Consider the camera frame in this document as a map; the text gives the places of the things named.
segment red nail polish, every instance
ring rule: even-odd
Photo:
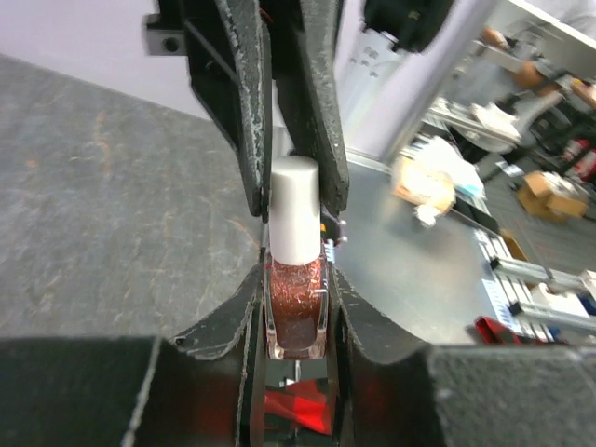
[[[269,357],[320,359],[327,342],[329,294],[318,165],[311,158],[287,156],[272,163],[268,230],[264,303]]]

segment person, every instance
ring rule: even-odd
[[[528,0],[526,3],[596,39],[596,0]],[[481,40],[524,61],[521,69],[512,73],[480,57],[474,58],[466,71],[443,93],[444,98],[466,107],[473,103],[487,106],[491,102],[506,98],[509,94],[537,88],[546,78],[552,78],[558,70],[564,69],[565,67],[552,66],[550,61],[541,57],[540,37],[534,28],[536,27],[529,26],[519,35],[509,36],[514,37],[510,45],[508,39],[497,30],[485,27]],[[530,132],[524,130],[540,112],[556,105],[561,96],[553,92],[560,87],[561,85],[554,84],[542,88],[536,94],[526,95],[516,103],[515,115],[518,119],[514,126],[521,134],[520,146],[528,146],[534,142]],[[510,143],[469,134],[457,127],[450,128],[450,131],[460,147],[462,156],[470,163],[476,164],[491,153],[500,154],[509,164],[519,160],[515,151],[511,152],[515,146]]]

